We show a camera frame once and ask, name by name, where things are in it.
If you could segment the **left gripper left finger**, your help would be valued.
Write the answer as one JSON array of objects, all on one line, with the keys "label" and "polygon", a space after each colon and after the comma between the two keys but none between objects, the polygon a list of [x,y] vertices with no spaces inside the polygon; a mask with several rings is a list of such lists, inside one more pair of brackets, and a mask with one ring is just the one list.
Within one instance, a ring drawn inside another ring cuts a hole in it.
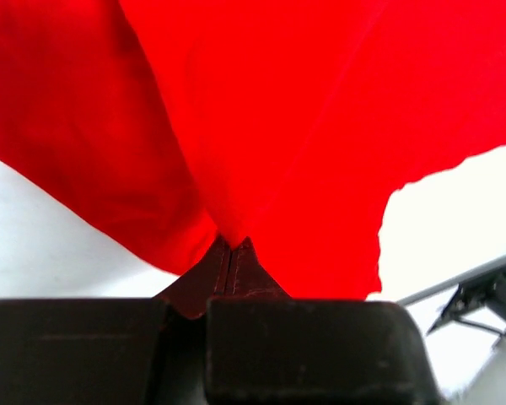
[{"label": "left gripper left finger", "polygon": [[218,240],[152,298],[0,300],[0,404],[203,404],[203,316],[228,263]]}]

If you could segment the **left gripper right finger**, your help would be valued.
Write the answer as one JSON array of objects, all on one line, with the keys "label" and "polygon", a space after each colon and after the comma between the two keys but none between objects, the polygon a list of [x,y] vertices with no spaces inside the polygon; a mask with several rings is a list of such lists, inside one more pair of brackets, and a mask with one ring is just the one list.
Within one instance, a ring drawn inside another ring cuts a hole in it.
[{"label": "left gripper right finger", "polygon": [[249,240],[231,251],[223,293],[207,302],[211,404],[438,404],[416,323],[384,301],[297,300]]}]

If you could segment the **red t shirt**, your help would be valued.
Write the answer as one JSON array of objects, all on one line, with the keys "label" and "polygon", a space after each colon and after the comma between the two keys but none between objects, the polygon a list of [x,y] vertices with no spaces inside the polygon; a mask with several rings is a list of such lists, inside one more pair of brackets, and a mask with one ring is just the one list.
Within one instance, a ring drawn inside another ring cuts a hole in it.
[{"label": "red t shirt", "polygon": [[0,1],[0,160],[176,274],[379,292],[390,195],[506,144],[506,1]]}]

